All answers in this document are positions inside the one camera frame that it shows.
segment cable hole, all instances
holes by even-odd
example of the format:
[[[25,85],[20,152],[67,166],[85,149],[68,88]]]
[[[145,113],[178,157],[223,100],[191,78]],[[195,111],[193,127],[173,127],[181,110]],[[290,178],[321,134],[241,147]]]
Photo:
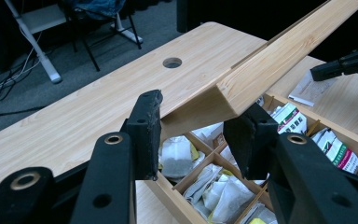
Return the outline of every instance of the cable hole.
[[[166,68],[177,68],[182,65],[182,60],[179,58],[168,58],[162,62],[162,65]]]

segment metal ring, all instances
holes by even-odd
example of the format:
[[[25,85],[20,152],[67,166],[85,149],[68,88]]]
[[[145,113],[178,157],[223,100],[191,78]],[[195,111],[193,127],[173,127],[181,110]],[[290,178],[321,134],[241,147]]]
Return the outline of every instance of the metal ring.
[[[121,141],[123,141],[123,137],[121,135],[113,134],[113,135],[107,136],[105,138],[104,142],[108,145],[114,145],[114,144],[120,143]]]
[[[298,145],[305,145],[307,144],[307,139],[305,139],[303,136],[295,135],[295,134],[289,134],[287,135],[287,140],[294,144]]]
[[[31,177],[32,179],[26,183],[21,183],[21,180],[26,177]],[[10,188],[14,190],[28,189],[32,185],[36,184],[37,181],[39,181],[39,179],[40,179],[40,174],[35,171],[22,174],[11,182]]]

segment light wood tabletop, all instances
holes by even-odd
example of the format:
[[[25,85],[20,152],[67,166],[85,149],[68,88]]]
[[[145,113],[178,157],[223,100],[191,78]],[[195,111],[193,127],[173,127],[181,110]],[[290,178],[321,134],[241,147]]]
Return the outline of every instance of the light wood tabletop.
[[[164,117],[265,42],[207,22],[118,68],[1,131],[0,181],[24,167],[44,166],[59,175],[78,166],[90,159],[101,135],[120,129],[141,93],[161,90]],[[164,67],[170,58],[182,65]],[[305,58],[270,91],[287,97],[305,71],[319,63]],[[341,77],[310,110],[358,134],[358,75]],[[139,223],[177,223],[144,181],[137,181],[137,200]]]

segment chair leg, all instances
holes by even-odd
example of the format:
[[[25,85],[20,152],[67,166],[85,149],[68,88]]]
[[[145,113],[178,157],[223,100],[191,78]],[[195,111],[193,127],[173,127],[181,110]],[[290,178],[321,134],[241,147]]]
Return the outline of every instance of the chair leg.
[[[87,53],[89,54],[89,57],[91,58],[92,63],[93,63],[94,66],[95,66],[95,69],[97,70],[97,72],[101,71],[101,70],[100,70],[100,67],[98,66],[97,62],[95,61],[94,56],[93,56],[92,53],[91,53],[90,47],[89,47],[89,45],[87,44],[87,42],[86,42],[84,36],[83,36],[83,35],[80,35],[80,39],[81,39],[81,41],[82,41],[84,47],[86,48],[86,51],[87,51]]]
[[[68,29],[71,29],[71,42],[72,42],[72,46],[74,47],[74,52],[77,52],[77,47],[76,47],[76,36],[74,35],[76,33],[75,28],[73,25],[71,25],[71,21],[69,20],[69,17],[65,14],[65,19],[66,19],[66,26],[68,27]]]
[[[76,30],[76,34],[80,36],[80,40],[81,40],[81,42],[83,43],[84,48],[86,49],[86,51],[87,51],[89,57],[91,58],[91,61],[92,61],[92,63],[94,64],[95,69],[97,70],[97,72],[101,71],[101,70],[100,70],[100,66],[98,66],[97,62],[95,61],[94,55],[92,55],[92,52],[91,52],[91,50],[90,50],[90,47],[89,47],[89,45],[88,45],[87,42],[86,42],[86,39],[85,39],[85,37],[84,37],[84,36],[85,36],[85,35],[84,35],[84,32],[83,32],[83,31],[80,31],[80,28],[79,28],[79,27],[80,27],[80,24],[78,23],[78,20],[77,20],[76,16],[72,17],[72,22],[74,23],[74,26],[75,26],[74,28],[75,28],[75,30]]]
[[[141,43],[139,42],[138,34],[136,33],[135,25],[133,24],[133,20],[132,20],[131,14],[129,14],[129,20],[130,20],[131,28],[132,28],[132,30],[133,30],[133,34],[135,35],[136,44],[138,45],[138,49],[141,49],[141,48],[142,48],[142,47],[141,47]]]

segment storage compartment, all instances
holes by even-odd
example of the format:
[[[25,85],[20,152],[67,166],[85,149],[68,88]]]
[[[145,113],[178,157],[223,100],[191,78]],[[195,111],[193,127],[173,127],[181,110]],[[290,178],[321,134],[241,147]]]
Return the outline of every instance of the storage compartment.
[[[267,111],[272,111],[278,105],[282,106],[291,101],[280,96],[271,96],[266,94],[264,95],[264,102],[265,103],[263,108]],[[358,156],[358,135],[343,129],[335,123],[323,119],[312,112],[309,112],[309,110],[301,107],[301,105],[293,102],[291,103],[296,105],[298,110],[305,117],[307,117],[307,135],[313,135],[321,129],[328,127],[334,131],[337,138],[341,142],[346,144]],[[247,189],[255,194],[254,198],[248,203],[247,207],[243,209],[241,215],[237,218],[237,221],[240,221],[243,217],[245,217],[251,207],[256,204],[257,201],[260,201],[269,210],[273,211],[268,194],[268,181],[259,186],[254,181],[242,179],[240,170],[221,155],[221,152],[227,146],[226,142],[217,148],[210,148],[193,133],[186,133],[185,137],[192,142],[197,150],[200,150],[206,154],[204,161],[175,186],[167,181],[167,179],[161,174],[159,174],[159,180],[157,182],[146,181],[149,188],[151,188],[153,192],[159,197],[159,199],[170,209],[172,214],[180,223],[207,223],[207,221],[183,197],[183,194],[197,180],[197,177],[202,169],[211,163],[222,166],[226,170],[229,170],[241,181],[241,183]]]

